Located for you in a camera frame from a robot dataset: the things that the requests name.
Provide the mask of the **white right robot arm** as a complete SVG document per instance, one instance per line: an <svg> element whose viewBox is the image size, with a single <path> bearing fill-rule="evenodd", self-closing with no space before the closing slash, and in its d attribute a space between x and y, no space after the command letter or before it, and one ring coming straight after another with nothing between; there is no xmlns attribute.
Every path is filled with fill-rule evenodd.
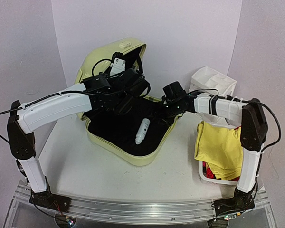
<svg viewBox="0 0 285 228"><path fill-rule="evenodd" d="M197 124L189 151L204 162L219 180L237 178L232 198L216 200L215 209L246 210L253 206L258 173L264 151L281 140L280 123L260 100L207 94L201 90L165 95L158 115L166 120L184 113L210 114L239 121L236 128Z"/></svg>

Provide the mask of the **pale green hard-shell suitcase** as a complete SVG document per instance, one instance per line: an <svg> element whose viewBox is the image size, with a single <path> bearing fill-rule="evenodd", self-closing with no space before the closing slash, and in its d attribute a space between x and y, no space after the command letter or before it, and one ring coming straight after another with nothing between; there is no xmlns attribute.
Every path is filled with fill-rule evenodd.
<svg viewBox="0 0 285 228"><path fill-rule="evenodd" d="M86 56L75 82L79 83L100 73L110 74L116 58L123 62L125 69L142 71L142 58L146 49L146 43L137 38L124 38L99 47ZM77 116L85 121L91 142L134 166L145 166L154 161L178 120L175 117L165 122L151 117L151 112L159 103L159 98L146 96L139 98L134 107L124 115L116 115L113 111L107 110L92 110L79 113ZM150 120L150 126L143 142L136 145L135 136L144 118Z"/></svg>

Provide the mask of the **white small bottle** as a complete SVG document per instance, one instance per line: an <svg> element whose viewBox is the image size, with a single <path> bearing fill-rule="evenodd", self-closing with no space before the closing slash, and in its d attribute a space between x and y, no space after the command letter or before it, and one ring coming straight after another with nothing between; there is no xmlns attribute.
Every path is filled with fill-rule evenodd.
<svg viewBox="0 0 285 228"><path fill-rule="evenodd" d="M144 118L139 126L139 129L135 136L135 143L136 145L139 145L143 142L145 139L145 136L147 134L148 128L150 126L150 120L147 118Z"/></svg>

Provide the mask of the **white plastic drawer organizer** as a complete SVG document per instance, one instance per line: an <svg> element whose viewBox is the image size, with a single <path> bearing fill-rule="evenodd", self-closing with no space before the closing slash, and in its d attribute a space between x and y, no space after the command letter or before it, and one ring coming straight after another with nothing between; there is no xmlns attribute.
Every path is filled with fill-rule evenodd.
<svg viewBox="0 0 285 228"><path fill-rule="evenodd" d="M205 66L192 75L189 91L217 89L220 96L232 96L236 84L235 79Z"/></svg>

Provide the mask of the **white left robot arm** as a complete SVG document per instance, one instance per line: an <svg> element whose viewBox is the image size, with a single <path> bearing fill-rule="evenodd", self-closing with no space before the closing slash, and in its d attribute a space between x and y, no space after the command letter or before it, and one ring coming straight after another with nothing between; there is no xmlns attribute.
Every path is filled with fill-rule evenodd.
<svg viewBox="0 0 285 228"><path fill-rule="evenodd" d="M8 143L13 157L20 162L36 200L45 208L54 204L39 156L56 121L88 111L122 110L118 107L127 98L137 98L138 78L125 73L87 78L66 89L31 102L12 103L0 112L0 138Z"/></svg>

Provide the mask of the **white perforated plastic basket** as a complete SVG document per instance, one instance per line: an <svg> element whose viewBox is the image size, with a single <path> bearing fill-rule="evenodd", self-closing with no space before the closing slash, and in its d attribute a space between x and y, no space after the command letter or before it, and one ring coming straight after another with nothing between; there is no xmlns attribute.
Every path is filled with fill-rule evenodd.
<svg viewBox="0 0 285 228"><path fill-rule="evenodd" d="M227 129L235 129L236 127L233 125L228 125L226 123L215 123L215 122L209 122L209 124L213 127L218 128L227 128ZM229 185L229 186L236 186L238 184L237 181L230 181L230 180L219 180L219 179L211 179L207 178L206 173L203 171L203 162L199 161L199 175L200 179L203 183L208 184L219 184L219 185Z"/></svg>

